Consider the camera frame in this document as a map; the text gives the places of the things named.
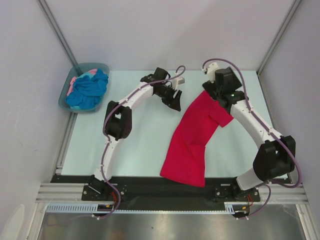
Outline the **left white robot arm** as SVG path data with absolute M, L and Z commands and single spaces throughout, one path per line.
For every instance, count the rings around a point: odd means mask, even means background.
M 182 75 L 186 67 L 181 65 L 179 73 L 171 76 L 163 68 L 156 68 L 154 73 L 140 79 L 138 86 L 126 97 L 119 101 L 110 101 L 107 105 L 102 133 L 106 137 L 101 160 L 93 174 L 98 181 L 108 182 L 112 178 L 112 169 L 118 145 L 126 139 L 132 131 L 133 111 L 145 100 L 156 95 L 164 105 L 175 111 L 181 111 L 182 91 L 178 86 L 185 83 Z

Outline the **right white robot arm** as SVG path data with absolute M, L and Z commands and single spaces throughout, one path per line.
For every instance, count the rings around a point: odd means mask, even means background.
M 202 70 L 208 75 L 208 81 L 202 85 L 204 90 L 242 125 L 258 148 L 252 168 L 237 176 L 235 185 L 230 188 L 231 196 L 242 201 L 248 196 L 249 189 L 295 170 L 296 142 L 292 136 L 283 136 L 261 118 L 240 90 L 243 84 L 230 67 L 220 68 L 213 62 Z

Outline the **red t shirt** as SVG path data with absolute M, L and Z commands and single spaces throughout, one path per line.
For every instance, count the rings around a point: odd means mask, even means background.
M 233 117 L 204 90 L 190 104 L 175 129 L 160 176 L 194 187 L 205 186 L 206 145 L 218 127 Z

